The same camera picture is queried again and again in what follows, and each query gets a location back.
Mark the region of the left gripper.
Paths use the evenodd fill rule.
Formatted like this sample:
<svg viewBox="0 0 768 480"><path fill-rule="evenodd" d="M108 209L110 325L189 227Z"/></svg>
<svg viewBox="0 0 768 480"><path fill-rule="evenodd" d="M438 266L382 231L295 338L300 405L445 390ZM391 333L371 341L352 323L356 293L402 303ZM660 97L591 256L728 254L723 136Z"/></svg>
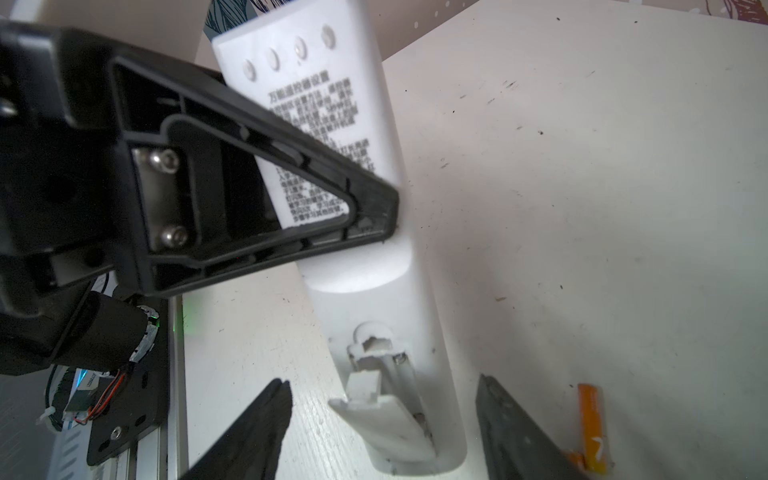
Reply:
<svg viewBox="0 0 768 480"><path fill-rule="evenodd" d="M89 31L1 24L1 371L133 366L162 303L113 271L115 69L160 54Z"/></svg>

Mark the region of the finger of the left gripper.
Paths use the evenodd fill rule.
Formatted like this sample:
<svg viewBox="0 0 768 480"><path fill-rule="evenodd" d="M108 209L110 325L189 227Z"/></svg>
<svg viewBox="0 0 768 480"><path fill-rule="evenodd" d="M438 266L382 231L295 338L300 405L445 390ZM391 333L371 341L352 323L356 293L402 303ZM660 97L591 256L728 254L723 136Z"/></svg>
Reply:
<svg viewBox="0 0 768 480"><path fill-rule="evenodd" d="M160 54L117 65L114 175L122 285L171 297L292 261L388 240L394 187L227 87ZM258 164L340 199L340 215L281 226Z"/></svg>

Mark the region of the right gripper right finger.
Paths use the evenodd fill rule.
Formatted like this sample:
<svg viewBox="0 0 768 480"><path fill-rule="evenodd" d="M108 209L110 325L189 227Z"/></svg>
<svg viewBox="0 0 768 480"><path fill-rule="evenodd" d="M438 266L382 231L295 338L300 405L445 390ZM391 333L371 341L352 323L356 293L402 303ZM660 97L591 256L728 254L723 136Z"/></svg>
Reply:
<svg viewBox="0 0 768 480"><path fill-rule="evenodd" d="M489 479L586 477L494 377L480 376L475 407Z"/></svg>

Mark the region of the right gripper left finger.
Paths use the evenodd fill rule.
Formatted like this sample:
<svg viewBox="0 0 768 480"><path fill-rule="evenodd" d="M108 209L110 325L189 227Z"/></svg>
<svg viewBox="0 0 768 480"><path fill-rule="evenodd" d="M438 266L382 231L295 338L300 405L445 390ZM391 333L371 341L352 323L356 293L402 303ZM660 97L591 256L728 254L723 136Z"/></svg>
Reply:
<svg viewBox="0 0 768 480"><path fill-rule="evenodd" d="M290 383L272 380L183 477L274 480L292 409Z"/></svg>

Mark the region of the orange battery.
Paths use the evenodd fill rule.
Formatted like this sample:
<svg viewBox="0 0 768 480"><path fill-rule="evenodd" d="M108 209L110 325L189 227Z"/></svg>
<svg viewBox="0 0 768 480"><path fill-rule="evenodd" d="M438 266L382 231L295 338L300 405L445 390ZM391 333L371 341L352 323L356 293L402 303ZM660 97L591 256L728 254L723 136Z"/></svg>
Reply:
<svg viewBox="0 0 768 480"><path fill-rule="evenodd" d="M585 463L585 457L581 452L578 451L566 451L565 452L566 457L568 460L575 465L580 471L586 472L586 463Z"/></svg>
<svg viewBox="0 0 768 480"><path fill-rule="evenodd" d="M592 384L577 385L584 464L592 473L610 471L600 390Z"/></svg>

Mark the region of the white battery cover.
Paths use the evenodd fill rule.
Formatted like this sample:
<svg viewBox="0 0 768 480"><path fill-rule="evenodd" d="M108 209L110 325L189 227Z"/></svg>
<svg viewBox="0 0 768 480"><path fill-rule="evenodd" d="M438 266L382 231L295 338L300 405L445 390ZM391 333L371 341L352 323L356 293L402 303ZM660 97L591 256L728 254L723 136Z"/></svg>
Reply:
<svg viewBox="0 0 768 480"><path fill-rule="evenodd" d="M395 395L383 394L379 370L352 373L344 399L331 399L330 408L385 460L421 463L436 457L422 426Z"/></svg>

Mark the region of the white remote control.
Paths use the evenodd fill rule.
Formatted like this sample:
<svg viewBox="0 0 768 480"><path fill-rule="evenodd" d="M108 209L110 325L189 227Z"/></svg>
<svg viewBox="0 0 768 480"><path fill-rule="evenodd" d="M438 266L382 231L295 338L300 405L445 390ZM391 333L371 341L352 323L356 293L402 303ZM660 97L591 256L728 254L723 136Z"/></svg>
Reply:
<svg viewBox="0 0 768 480"><path fill-rule="evenodd" d="M216 36L212 47L230 88L397 191L392 216L365 217L360 195L257 162L282 227L348 221L341 250L297 264L345 389L331 409L381 472L456 469L466 438L366 3L292 1Z"/></svg>

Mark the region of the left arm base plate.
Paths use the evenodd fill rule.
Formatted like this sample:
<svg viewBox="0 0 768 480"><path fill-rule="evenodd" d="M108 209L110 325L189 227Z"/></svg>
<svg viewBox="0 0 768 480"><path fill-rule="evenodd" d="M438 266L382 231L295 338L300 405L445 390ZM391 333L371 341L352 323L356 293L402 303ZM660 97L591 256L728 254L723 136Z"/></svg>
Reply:
<svg viewBox="0 0 768 480"><path fill-rule="evenodd" d="M123 384L91 427L86 464L96 467L129 449L162 425L169 409L169 303L164 299L139 297L159 314L154 346L129 369Z"/></svg>

